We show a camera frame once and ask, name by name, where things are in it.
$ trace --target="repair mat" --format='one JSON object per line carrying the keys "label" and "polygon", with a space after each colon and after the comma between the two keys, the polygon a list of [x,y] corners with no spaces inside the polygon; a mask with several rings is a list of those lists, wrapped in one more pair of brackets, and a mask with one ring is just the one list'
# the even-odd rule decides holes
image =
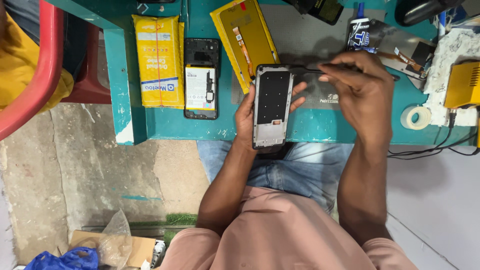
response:
{"label": "repair mat", "polygon": [[[261,4],[260,8],[270,30],[280,62],[301,64],[317,69],[319,62],[328,62],[342,52],[347,42],[348,22],[355,18],[355,9],[343,9],[336,25],[329,25],[308,14],[301,15],[290,5]],[[385,11],[366,9],[365,16],[383,21]],[[305,96],[304,109],[339,110],[338,95],[329,83],[319,82],[317,74],[299,75],[294,85],[301,81],[307,88],[293,99]],[[243,92],[232,71],[232,104],[240,104]]]}

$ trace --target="pink shirt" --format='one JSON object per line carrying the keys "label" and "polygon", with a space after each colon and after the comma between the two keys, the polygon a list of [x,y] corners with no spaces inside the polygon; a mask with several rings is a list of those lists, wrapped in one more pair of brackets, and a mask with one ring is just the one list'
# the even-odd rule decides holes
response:
{"label": "pink shirt", "polygon": [[161,270],[416,270],[392,240],[360,247],[312,199],[245,188],[239,216],[222,238],[208,229],[179,232]]}

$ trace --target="phone battery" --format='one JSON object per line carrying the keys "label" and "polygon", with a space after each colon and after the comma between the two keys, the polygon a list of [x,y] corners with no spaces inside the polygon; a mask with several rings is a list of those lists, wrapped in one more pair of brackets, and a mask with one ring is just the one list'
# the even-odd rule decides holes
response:
{"label": "phone battery", "polygon": [[185,109],[215,110],[215,84],[215,68],[185,67]]}

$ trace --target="concrete floor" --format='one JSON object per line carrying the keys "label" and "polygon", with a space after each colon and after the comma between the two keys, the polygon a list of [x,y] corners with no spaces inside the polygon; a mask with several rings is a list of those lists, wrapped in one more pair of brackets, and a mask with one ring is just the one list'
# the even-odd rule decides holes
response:
{"label": "concrete floor", "polygon": [[[100,57],[108,85],[102,48]],[[119,209],[129,221],[197,213],[208,187],[194,141],[117,145],[111,105],[61,103],[35,116],[0,142],[0,161],[20,265],[64,253],[73,230],[106,225]]]}

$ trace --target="blue plastic bag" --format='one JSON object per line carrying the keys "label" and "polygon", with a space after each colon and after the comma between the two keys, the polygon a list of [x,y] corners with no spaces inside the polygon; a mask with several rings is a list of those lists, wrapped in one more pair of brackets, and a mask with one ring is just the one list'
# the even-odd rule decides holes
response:
{"label": "blue plastic bag", "polygon": [[24,270],[97,270],[98,256],[94,248],[76,247],[61,257],[48,251],[40,253]]}

